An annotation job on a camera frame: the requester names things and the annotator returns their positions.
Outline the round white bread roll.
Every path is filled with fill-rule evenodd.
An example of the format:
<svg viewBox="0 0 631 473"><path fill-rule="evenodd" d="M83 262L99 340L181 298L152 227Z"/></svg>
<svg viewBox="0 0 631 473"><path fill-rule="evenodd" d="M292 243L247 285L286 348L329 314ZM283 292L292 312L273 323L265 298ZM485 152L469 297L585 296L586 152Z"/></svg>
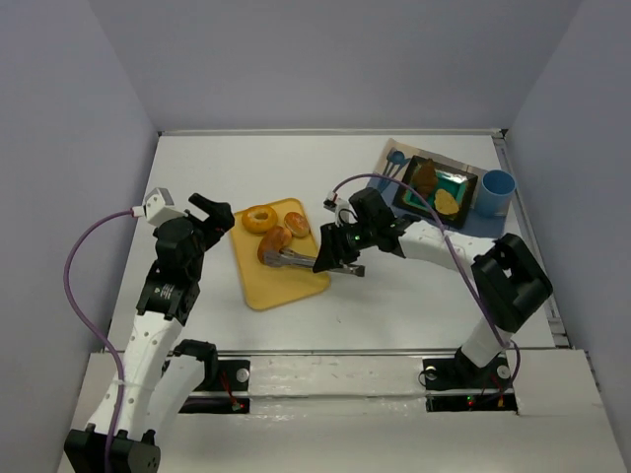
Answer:
<svg viewBox="0 0 631 473"><path fill-rule="evenodd" d="M259 243L257 249L257 258L261 264L264 264L264 255L266 252L280 252L283 248L288 247L293 239L292 233L285 227L275 226L271 228Z"/></svg>

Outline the metal tongs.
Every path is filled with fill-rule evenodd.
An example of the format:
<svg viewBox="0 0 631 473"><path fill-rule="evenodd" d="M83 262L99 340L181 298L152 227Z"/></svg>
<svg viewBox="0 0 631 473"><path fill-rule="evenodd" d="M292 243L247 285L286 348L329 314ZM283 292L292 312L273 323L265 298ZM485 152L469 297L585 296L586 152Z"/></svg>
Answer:
<svg viewBox="0 0 631 473"><path fill-rule="evenodd" d="M268 251L264 255L264 265L269 267L294 267L312 271L315 258L297 253L290 248L283 248L280 252ZM364 277L366 268L363 265L352 264L346 269L328 271L332 273Z"/></svg>

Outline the chocolate croissant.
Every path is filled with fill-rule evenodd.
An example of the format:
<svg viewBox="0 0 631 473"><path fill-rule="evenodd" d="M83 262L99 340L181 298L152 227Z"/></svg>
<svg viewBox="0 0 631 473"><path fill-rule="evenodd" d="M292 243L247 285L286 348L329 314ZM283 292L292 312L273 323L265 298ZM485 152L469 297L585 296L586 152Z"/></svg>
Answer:
<svg viewBox="0 0 631 473"><path fill-rule="evenodd" d="M424 198L427 198L434 191L438 181L435 164L431 159L418 167L411 180L416 191Z"/></svg>

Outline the seeded bread slice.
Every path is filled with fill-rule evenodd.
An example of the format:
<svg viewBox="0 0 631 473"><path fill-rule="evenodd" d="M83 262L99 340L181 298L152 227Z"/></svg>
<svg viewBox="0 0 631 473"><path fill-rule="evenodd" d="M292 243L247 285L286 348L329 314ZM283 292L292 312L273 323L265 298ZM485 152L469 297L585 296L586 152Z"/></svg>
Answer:
<svg viewBox="0 0 631 473"><path fill-rule="evenodd" d="M443 188L440 188L435 192L434 208L443 216L452 216L459 212L459 205L455 198Z"/></svg>

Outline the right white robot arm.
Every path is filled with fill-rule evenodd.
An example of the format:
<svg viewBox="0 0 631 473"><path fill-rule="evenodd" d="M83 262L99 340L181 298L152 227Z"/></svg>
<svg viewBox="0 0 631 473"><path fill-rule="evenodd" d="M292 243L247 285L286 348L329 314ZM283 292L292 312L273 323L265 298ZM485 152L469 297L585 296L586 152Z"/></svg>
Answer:
<svg viewBox="0 0 631 473"><path fill-rule="evenodd" d="M528 319L551 297L553 286L525 242L506 233L493 239L443 231L426 221L398 218L320 227L315 273L346 269L363 249L456 271L482 310L482 319L456 350L452 376L472 380L487 371Z"/></svg>

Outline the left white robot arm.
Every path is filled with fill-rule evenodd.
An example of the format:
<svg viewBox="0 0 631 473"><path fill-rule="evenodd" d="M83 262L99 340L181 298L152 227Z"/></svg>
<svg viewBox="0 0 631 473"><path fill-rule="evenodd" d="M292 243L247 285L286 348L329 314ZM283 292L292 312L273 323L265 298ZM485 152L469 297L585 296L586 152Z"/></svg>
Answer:
<svg viewBox="0 0 631 473"><path fill-rule="evenodd" d="M155 472L161 461L161 432L193 389L213 382L219 361L215 345L179 335L200 294L206 252L235 224L231 206L194 193L205 213L199 219L175 207L165 188L122 216L153 227L156 258L145 278L127 346L118 352L80 310L70 286L73 260L65 262L63 284L69 304L112 355L115 374L86 427L73 429L64 452L76 472Z"/></svg>

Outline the orange bagel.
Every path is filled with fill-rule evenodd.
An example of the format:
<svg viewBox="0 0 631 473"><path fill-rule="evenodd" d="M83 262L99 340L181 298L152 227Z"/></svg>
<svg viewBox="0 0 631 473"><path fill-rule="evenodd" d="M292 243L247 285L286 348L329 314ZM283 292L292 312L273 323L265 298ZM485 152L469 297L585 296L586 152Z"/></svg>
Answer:
<svg viewBox="0 0 631 473"><path fill-rule="evenodd" d="M269 205L252 206L242 213L242 225L251 234L265 234L277 225L278 215Z"/></svg>

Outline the cream filled bun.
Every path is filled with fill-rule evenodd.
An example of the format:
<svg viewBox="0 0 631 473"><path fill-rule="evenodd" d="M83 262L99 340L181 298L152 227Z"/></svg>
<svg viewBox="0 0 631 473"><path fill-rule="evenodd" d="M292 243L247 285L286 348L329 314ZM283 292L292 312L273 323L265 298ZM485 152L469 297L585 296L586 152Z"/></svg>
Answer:
<svg viewBox="0 0 631 473"><path fill-rule="evenodd" d="M288 212L284 217L284 226L293 237L307 237L311 232L308 219L298 212Z"/></svg>

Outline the yellow tray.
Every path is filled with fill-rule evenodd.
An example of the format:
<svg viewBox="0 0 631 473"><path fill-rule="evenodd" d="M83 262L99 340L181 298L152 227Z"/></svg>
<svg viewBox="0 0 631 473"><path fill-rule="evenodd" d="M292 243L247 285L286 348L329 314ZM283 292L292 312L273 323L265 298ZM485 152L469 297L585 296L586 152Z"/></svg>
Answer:
<svg viewBox="0 0 631 473"><path fill-rule="evenodd" d="M315 296L329 287L313 271L318 245L303 204L285 198L235 214L231 240L246 304L267 310Z"/></svg>

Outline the blue plastic knife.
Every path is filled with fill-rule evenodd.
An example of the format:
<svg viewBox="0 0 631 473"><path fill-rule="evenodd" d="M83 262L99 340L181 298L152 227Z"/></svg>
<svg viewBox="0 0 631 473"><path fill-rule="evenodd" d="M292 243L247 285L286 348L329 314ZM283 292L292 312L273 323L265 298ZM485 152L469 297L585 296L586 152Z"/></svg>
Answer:
<svg viewBox="0 0 631 473"><path fill-rule="evenodd" d="M401 165L401 164L396 164L396 163L387 163L387 166L384 171L384 176L390 177L392 179L396 179L397 175L404 168L405 168L405 164Z"/></svg>

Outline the blue plastic fork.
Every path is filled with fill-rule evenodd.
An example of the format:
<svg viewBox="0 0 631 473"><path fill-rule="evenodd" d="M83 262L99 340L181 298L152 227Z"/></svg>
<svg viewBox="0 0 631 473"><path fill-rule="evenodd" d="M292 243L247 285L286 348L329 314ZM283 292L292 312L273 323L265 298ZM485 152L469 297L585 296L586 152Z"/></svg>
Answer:
<svg viewBox="0 0 631 473"><path fill-rule="evenodd" d="M391 156L386 158L386 164L382 172L383 178L380 179L378 190L383 192L389 186L389 179L391 178L391 172L393 171L394 164L391 160Z"/></svg>

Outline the blue plastic spoon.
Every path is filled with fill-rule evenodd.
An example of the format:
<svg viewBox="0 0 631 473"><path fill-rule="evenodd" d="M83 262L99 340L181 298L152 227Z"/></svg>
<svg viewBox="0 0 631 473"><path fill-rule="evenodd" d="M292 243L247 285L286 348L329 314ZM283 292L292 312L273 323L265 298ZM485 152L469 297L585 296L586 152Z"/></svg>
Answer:
<svg viewBox="0 0 631 473"><path fill-rule="evenodd" d="M391 156L391 160L393 163L401 164L401 165L408 164L408 160L405 158L404 153L401 151L391 150L386 157L388 156Z"/></svg>

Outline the black and green plate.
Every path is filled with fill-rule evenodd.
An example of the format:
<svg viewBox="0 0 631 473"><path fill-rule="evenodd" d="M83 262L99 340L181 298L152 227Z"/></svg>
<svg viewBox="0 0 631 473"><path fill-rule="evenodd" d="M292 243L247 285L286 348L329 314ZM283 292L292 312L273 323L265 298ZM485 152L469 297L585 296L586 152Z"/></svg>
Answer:
<svg viewBox="0 0 631 473"><path fill-rule="evenodd" d="M432 213L436 213L445 226L459 230L464 226L471 208L478 176L465 169L458 169L431 159L434 161L439 181L434 191L427 198L424 198L416 191L411 180L418 167L427 160L429 159L420 156L414 156L411 159L402 179L406 186L396 190L392 204L409 214L423 218L433 219ZM456 215L443 216L435 210L434 195L440 188L447 190L458 203L459 212Z"/></svg>

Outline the blue cup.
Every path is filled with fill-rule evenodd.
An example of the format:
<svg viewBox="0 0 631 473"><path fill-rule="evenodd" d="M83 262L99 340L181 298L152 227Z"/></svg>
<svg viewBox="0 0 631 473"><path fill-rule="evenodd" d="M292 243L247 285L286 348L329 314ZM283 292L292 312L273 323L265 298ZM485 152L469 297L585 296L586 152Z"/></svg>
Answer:
<svg viewBox="0 0 631 473"><path fill-rule="evenodd" d="M486 218L505 216L516 190L513 176L501 169L487 171L480 180L474 209Z"/></svg>

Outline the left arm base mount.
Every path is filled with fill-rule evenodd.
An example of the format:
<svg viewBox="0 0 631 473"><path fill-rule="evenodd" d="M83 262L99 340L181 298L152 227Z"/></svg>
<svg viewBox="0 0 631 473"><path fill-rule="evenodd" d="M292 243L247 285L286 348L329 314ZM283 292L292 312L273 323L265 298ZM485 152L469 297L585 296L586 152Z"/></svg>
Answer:
<svg viewBox="0 0 631 473"><path fill-rule="evenodd" d="M220 358L214 344L191 339L184 339L172 350L172 360L183 361L184 358L202 366L202 377L180 407L180 414L245 415L250 412L250 360Z"/></svg>

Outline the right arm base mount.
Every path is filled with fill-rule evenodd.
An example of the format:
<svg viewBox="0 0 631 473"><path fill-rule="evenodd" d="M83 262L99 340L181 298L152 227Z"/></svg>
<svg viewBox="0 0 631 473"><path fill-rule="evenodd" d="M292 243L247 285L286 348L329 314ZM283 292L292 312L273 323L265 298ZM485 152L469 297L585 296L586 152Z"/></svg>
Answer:
<svg viewBox="0 0 631 473"><path fill-rule="evenodd" d="M425 389L429 413L518 412L512 387L513 374L505 356L496 357L487 368L459 372L454 358L422 361L418 382Z"/></svg>

